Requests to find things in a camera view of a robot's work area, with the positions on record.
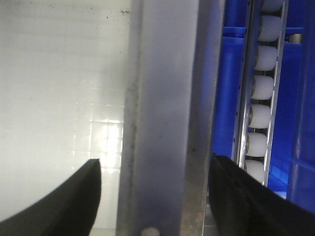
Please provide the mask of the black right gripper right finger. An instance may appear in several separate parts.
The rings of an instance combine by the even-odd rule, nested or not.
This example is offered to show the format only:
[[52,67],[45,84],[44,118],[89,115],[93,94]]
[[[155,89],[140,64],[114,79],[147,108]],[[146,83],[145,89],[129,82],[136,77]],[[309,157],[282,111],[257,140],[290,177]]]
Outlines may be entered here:
[[211,211],[221,236],[313,236],[315,215],[287,201],[230,158],[211,158]]

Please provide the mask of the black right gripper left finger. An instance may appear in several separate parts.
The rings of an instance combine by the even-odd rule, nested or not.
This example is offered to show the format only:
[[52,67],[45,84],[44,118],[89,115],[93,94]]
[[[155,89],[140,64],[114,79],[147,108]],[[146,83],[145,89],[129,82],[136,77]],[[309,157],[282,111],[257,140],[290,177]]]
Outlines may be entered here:
[[101,197],[98,159],[88,160],[47,196],[0,223],[2,236],[87,236]]

